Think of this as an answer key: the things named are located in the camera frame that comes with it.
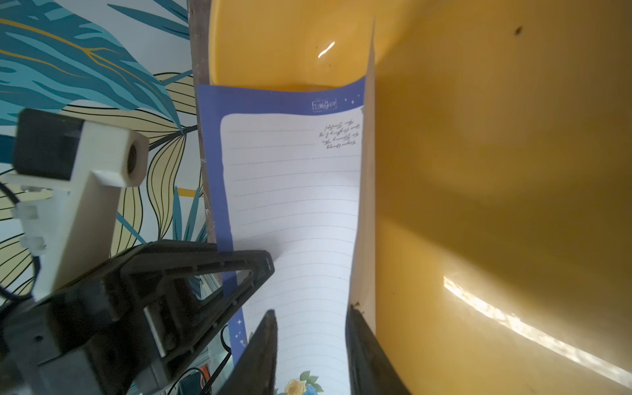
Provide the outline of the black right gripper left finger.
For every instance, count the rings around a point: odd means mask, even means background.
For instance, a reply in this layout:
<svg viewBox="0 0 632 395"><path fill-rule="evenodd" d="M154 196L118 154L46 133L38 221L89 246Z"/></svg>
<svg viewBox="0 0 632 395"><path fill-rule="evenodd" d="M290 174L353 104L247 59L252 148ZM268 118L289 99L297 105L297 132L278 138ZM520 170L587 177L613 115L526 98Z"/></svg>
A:
<svg viewBox="0 0 632 395"><path fill-rule="evenodd" d="M219 395L273 395L277 368L277 318L273 309L263 316Z"/></svg>

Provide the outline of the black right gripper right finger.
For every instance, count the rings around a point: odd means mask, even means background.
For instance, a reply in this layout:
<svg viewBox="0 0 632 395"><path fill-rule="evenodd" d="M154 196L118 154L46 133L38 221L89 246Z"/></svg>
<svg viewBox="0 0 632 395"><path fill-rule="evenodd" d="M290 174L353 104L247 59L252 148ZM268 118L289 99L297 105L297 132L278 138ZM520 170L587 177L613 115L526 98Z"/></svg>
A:
<svg viewBox="0 0 632 395"><path fill-rule="evenodd" d="M346 341L351 394L411 393L393 368L364 316L353 305L347 311Z"/></svg>

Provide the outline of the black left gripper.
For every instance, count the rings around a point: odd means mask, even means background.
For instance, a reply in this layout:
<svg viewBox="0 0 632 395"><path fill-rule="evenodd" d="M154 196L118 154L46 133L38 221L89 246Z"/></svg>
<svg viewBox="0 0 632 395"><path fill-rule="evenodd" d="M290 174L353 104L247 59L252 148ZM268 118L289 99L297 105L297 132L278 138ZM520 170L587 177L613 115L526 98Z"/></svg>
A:
<svg viewBox="0 0 632 395"><path fill-rule="evenodd" d="M125 394L180 375L274 273L265 250L160 240L121 270L1 309L3 394Z"/></svg>

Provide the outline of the yellow plastic tray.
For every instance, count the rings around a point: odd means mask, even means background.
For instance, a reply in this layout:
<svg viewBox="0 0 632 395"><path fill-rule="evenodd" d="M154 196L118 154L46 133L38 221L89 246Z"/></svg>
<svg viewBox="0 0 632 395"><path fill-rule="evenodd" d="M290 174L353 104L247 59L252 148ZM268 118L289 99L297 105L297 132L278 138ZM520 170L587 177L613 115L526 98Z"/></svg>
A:
<svg viewBox="0 0 632 395"><path fill-rule="evenodd" d="M222 85L343 85L375 48L377 332L412 393L630 393L630 2L212 12Z"/></svg>

